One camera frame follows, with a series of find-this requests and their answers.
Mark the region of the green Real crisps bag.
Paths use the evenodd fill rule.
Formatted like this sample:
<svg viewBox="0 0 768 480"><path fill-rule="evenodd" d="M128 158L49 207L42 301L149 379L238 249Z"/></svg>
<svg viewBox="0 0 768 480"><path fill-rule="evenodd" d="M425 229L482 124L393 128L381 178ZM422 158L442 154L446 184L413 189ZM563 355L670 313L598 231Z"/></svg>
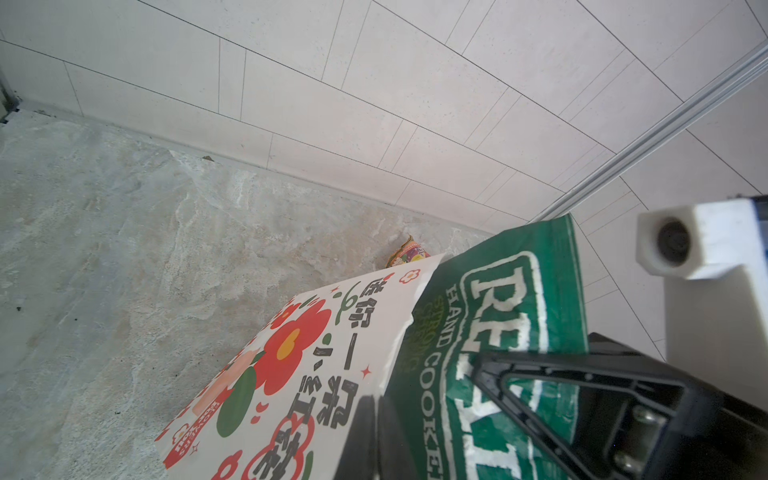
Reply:
<svg viewBox="0 0 768 480"><path fill-rule="evenodd" d="M561 479L471 379L483 351L588 350L573 220L503 231L439 265L413 309L386 398L420 479Z"/></svg>

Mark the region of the aluminium right corner post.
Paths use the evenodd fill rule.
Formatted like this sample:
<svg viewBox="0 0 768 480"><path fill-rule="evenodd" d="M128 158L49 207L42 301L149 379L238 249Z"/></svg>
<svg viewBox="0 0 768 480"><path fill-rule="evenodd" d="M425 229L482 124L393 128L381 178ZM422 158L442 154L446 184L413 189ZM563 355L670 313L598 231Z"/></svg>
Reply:
<svg viewBox="0 0 768 480"><path fill-rule="evenodd" d="M586 176L573 189L535 216L533 220L535 222L551 220L568 213L588 197L655 153L677 135L702 120L766 72L767 43L762 42L616 153L601 167Z"/></svg>

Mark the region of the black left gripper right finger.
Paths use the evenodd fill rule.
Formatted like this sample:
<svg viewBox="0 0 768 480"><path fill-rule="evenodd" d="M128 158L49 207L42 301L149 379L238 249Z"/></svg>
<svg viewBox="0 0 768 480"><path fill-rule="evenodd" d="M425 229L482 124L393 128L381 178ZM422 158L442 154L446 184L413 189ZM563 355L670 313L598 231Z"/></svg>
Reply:
<svg viewBox="0 0 768 480"><path fill-rule="evenodd" d="M416 466L393 401L378 399L378 472L383 480L417 480Z"/></svg>

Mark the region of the orange pink Fox's candy bag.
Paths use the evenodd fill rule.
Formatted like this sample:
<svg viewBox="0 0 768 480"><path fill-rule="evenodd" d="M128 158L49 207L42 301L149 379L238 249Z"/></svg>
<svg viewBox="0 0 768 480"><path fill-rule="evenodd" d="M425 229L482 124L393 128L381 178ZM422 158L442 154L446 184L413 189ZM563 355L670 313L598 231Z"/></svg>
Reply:
<svg viewBox="0 0 768 480"><path fill-rule="evenodd" d="M409 236L399 249L389 257L386 267L391 268L429 257L430 254L422 247L422 245L415 241L412 236Z"/></svg>

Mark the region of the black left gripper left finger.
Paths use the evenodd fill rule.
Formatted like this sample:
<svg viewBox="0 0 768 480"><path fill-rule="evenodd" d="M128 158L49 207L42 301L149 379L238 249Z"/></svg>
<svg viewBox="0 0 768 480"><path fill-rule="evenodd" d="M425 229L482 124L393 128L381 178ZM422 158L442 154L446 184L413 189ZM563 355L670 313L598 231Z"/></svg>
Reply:
<svg viewBox="0 0 768 480"><path fill-rule="evenodd" d="M334 480L371 480L377 470L376 403L360 399L345 441Z"/></svg>

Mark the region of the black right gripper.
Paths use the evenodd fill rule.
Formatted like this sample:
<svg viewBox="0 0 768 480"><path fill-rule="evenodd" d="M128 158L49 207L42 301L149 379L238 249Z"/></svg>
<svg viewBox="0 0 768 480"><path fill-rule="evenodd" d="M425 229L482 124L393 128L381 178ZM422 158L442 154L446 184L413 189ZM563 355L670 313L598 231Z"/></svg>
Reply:
<svg viewBox="0 0 768 480"><path fill-rule="evenodd" d="M598 333L588 355L483 351L471 380L571 479L764 479L767 414ZM572 389L561 434L513 383Z"/></svg>

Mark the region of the floral white paper bag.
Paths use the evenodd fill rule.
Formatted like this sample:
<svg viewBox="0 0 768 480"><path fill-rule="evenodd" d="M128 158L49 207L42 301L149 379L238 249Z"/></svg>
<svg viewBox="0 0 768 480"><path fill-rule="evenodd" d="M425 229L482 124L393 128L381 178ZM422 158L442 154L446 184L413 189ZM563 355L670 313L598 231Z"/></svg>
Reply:
<svg viewBox="0 0 768 480"><path fill-rule="evenodd" d="M157 437L172 479L330 479L439 257L293 297Z"/></svg>

